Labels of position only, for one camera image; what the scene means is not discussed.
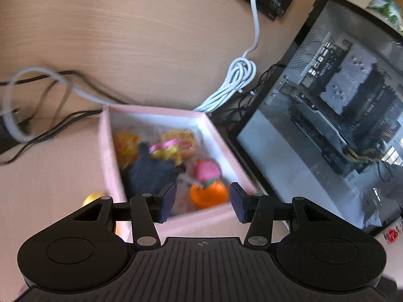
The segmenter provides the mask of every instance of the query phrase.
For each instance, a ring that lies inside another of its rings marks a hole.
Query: orange toy
[[[225,203],[228,201],[228,196],[228,189],[220,180],[216,180],[205,188],[200,188],[196,184],[190,187],[190,200],[199,209],[210,208]]]

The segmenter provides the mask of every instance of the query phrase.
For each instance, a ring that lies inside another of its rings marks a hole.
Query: plush toy
[[[175,166],[179,166],[182,164],[182,155],[178,146],[180,141],[180,139],[174,138],[173,140],[153,145],[150,147],[150,154],[154,159],[158,160],[172,159],[175,161]]]
[[[144,193],[156,195],[167,184],[176,183],[178,170],[175,168],[174,160],[153,159],[149,151],[146,143],[140,143],[138,159],[122,176],[126,180],[125,191],[128,200]]]
[[[128,130],[122,130],[113,135],[116,158],[120,169],[125,169],[136,161],[140,137]]]
[[[161,135],[161,142],[179,139],[179,150],[182,159],[190,159],[196,155],[197,141],[190,130],[172,130]]]
[[[228,189],[220,180],[221,169],[213,160],[198,160],[193,164],[193,178],[199,181],[190,188],[190,201],[199,208],[214,207],[228,201]]]
[[[106,196],[105,193],[91,193],[83,202],[83,207],[87,204],[90,204],[91,202],[95,201],[96,199],[100,197]]]

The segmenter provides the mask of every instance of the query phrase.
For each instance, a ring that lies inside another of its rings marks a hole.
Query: computer case
[[[304,196],[376,235],[402,212],[403,36],[316,0],[228,143],[275,199]]]

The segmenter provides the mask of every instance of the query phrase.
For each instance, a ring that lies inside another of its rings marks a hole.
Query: metal pivot screw
[[[143,236],[137,240],[138,245],[151,246],[154,245],[157,240],[152,236]]]
[[[254,246],[263,246],[267,244],[267,238],[263,236],[252,236],[249,237],[248,243]]]

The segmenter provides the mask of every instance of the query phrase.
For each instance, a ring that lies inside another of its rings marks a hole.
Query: black cable
[[[385,166],[385,168],[388,170],[388,172],[390,173],[390,178],[388,180],[383,179],[382,174],[380,172],[380,163],[381,162]],[[384,161],[378,161],[376,164],[378,165],[378,175],[379,175],[380,180],[382,180],[384,183],[389,183],[392,180],[392,178],[394,178],[394,175],[392,174],[392,171],[390,170],[389,165]]]
[[[239,94],[234,95],[234,99],[230,100],[229,102],[233,102],[238,100],[237,102],[237,107],[236,108],[231,108],[231,109],[224,109],[224,110],[216,110],[211,113],[210,117],[217,117],[217,115],[220,114],[225,114],[228,113],[225,117],[220,119],[217,122],[214,122],[214,125],[216,126],[225,126],[227,132],[228,132],[228,125],[229,124],[235,124],[238,121],[233,120],[236,114],[239,115],[239,118],[242,118],[245,114],[245,112],[248,110],[251,102],[253,101],[253,98],[257,94],[257,92],[260,90],[260,88],[271,78],[272,72],[276,67],[285,67],[285,65],[279,65],[278,63],[275,63],[269,67],[265,72],[263,72],[257,82],[257,84],[252,87],[252,89],[242,92]]]
[[[30,121],[31,119],[33,119],[39,112],[39,110],[42,108],[42,106],[44,105],[44,102],[46,100],[46,97],[48,96],[50,90],[57,84],[57,80],[54,80],[47,88],[45,88],[44,92],[42,93],[38,104],[35,107],[34,112],[32,113],[32,115],[30,115],[27,118],[27,121]]]
[[[120,104],[128,104],[122,100],[120,100],[119,98],[112,96],[111,94],[105,92],[104,90],[98,88],[94,83],[92,83],[89,79],[86,78],[86,76],[84,74],[82,74],[81,72],[77,71],[77,70],[64,70],[64,71],[59,71],[58,72],[59,75],[65,76],[65,75],[75,75],[77,77],[79,77],[81,80],[84,81],[84,83],[91,88],[92,90],[96,91],[97,93],[111,99],[112,101],[115,101],[117,103]],[[26,83],[31,83],[31,82],[35,82],[37,80],[41,80],[41,79],[46,79],[49,78],[51,76],[49,75],[40,75],[40,76],[35,76],[35,77],[31,77],[31,78],[26,78],[26,79],[21,79],[21,80],[17,80],[15,82],[15,85],[21,85],[21,84],[26,84]],[[0,86],[7,86],[9,82],[0,82]]]
[[[72,114],[69,114],[67,117],[63,118],[63,120],[61,122],[59,122],[57,125],[53,126],[50,130],[44,132],[43,134],[38,135],[37,137],[35,137],[32,140],[30,140],[29,142],[27,142],[21,148],[21,150],[17,152],[17,154],[13,158],[11,158],[8,161],[2,162],[0,164],[8,165],[8,164],[16,161],[30,146],[41,143],[41,142],[45,142],[45,141],[55,137],[57,134],[61,133],[63,130],[65,130],[67,127],[69,127],[73,123],[75,123],[81,119],[84,119],[88,116],[100,114],[101,112],[102,112],[102,110],[89,110],[89,111],[77,111],[77,112],[73,112]]]
[[[56,122],[56,119],[59,118],[60,112],[63,110],[63,107],[65,106],[67,99],[69,98],[73,88],[72,86],[66,87],[66,91],[63,95],[62,101],[60,102],[59,106],[56,109],[56,112],[53,115],[52,122],[50,123],[50,128],[52,128]]]

